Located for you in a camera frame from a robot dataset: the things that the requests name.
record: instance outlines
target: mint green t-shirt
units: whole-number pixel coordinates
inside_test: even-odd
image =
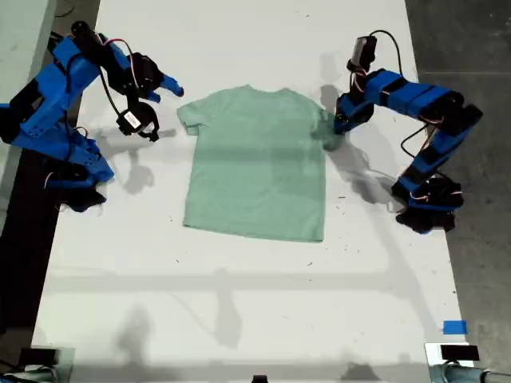
[[[325,111],[290,89],[250,85],[178,109],[198,135],[184,225],[263,239],[323,240]]]

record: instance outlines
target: gray floor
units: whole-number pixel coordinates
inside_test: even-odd
[[[73,20],[94,25],[99,0],[60,0],[53,30],[66,34]],[[463,93],[485,113],[475,132],[445,166],[463,185],[465,206],[448,234],[461,312],[481,365],[511,372],[511,1],[406,0],[419,78]],[[30,343],[11,333],[5,344]],[[0,357],[14,361],[17,350]]]

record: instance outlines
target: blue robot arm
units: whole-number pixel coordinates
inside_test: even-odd
[[[119,129],[125,135],[139,134],[158,140],[158,119],[154,109],[139,99],[160,102],[154,91],[168,89],[178,97],[184,95],[176,80],[162,73],[147,56],[126,56],[115,44],[91,30],[84,22],[75,22],[72,34],[60,37],[53,49],[53,63],[47,65],[9,104],[0,104],[0,137],[7,144],[47,155],[49,174],[45,186],[62,189],[93,189],[97,183],[113,178],[113,171],[101,155],[94,140],[67,124],[67,111],[83,91],[98,77],[104,83],[101,68],[108,75],[110,88],[126,96],[128,108],[120,112],[109,100],[118,116]],[[153,124],[151,132],[145,129]],[[76,195],[87,195],[76,190]],[[93,195],[90,203],[103,202]],[[75,204],[78,211],[87,201]]]
[[[374,60],[376,37],[359,38],[354,56],[348,62],[354,80],[350,92],[337,100],[334,130],[344,134],[367,122],[374,106],[394,110],[427,125],[430,135],[412,164],[392,187],[393,194],[406,202],[407,209],[397,217],[417,232],[433,227],[454,228],[454,210],[463,204],[461,186],[446,176],[434,177],[481,119],[482,112],[464,105],[460,93],[435,85],[407,81],[400,73],[385,69],[368,73]]]

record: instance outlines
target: white tabletop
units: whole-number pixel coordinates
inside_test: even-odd
[[[99,81],[85,91],[79,124],[116,181],[103,207],[60,215],[34,344],[73,347],[72,381],[428,381],[424,343],[464,338],[441,331],[460,318],[445,234],[396,223],[386,191],[417,121],[377,109],[328,157],[322,243],[181,224],[196,138],[180,105],[250,84],[331,109],[355,39],[381,28],[415,80],[404,0],[101,2],[97,29],[149,55],[185,97],[160,91],[166,133],[150,144],[116,129]],[[397,68],[384,36],[379,66]]]
[[[0,7],[0,104],[8,104],[41,68],[56,0],[2,0]],[[0,234],[21,149],[0,140]]]

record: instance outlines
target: shirt sleeve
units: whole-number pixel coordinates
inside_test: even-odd
[[[225,93],[226,91],[213,93],[177,109],[177,116],[188,135],[197,136],[200,128],[213,125],[215,117],[223,112]]]

